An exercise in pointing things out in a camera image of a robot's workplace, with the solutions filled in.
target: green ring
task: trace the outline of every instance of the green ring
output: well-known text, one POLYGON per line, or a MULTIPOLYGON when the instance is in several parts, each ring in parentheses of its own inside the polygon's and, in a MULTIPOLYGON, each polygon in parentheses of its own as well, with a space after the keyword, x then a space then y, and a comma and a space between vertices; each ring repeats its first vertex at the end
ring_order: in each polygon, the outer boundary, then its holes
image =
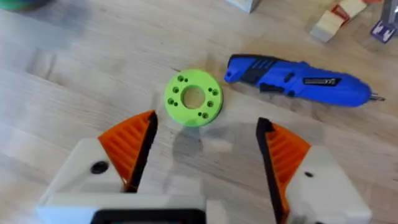
POLYGON ((209 73, 197 69, 184 70, 167 84, 164 103, 176 122, 188 127, 199 127, 217 117, 223 105, 223 91, 209 73), (205 100, 199 108, 187 108, 182 102, 185 91, 190 87, 199 87, 205 94, 205 100))

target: screw hole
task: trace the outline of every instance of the screw hole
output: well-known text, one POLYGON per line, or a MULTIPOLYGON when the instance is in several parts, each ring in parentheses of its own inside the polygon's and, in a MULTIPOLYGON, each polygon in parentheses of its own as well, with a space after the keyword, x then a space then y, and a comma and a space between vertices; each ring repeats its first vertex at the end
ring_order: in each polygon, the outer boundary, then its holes
POLYGON ((307 177, 313 177, 313 174, 312 173, 310 173, 310 172, 304 172, 304 174, 307 176, 307 177))
POLYGON ((109 168, 109 163, 106 161, 98 161, 96 163, 94 163, 91 168, 90 168, 90 172, 92 174, 102 174, 105 171, 107 171, 109 168))

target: purple object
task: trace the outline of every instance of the purple object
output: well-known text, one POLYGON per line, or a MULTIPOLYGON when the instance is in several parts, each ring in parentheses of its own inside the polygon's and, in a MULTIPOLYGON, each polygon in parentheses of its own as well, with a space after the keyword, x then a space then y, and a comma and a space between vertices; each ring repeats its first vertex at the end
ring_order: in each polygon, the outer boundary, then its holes
POLYGON ((397 28, 394 25, 379 20, 372 28, 371 35, 377 40, 380 40, 383 44, 386 44, 391 40, 396 31, 397 28))

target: blue cordless screwdriver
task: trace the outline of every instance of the blue cordless screwdriver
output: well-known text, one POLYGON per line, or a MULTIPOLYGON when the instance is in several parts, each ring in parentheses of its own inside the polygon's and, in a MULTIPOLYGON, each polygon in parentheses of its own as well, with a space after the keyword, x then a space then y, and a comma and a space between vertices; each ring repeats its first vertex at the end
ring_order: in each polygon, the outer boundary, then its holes
POLYGON ((232 55, 224 79, 228 83, 239 81, 256 86, 260 92, 281 93, 337 106, 355 107, 369 100, 385 100, 372 93, 369 85, 347 73, 270 56, 232 55))

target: orange ridged grip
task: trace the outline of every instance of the orange ridged grip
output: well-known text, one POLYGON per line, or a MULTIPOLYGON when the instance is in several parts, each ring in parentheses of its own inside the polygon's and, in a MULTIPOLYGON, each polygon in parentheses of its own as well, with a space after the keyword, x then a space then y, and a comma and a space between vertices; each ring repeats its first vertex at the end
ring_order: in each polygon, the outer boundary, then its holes
POLYGON ((275 218, 282 224, 289 214, 286 187, 311 145, 265 118, 259 118, 257 140, 264 158, 275 218))
POLYGON ((137 192, 157 131, 155 111, 135 115, 98 137, 119 173, 125 192, 137 192))

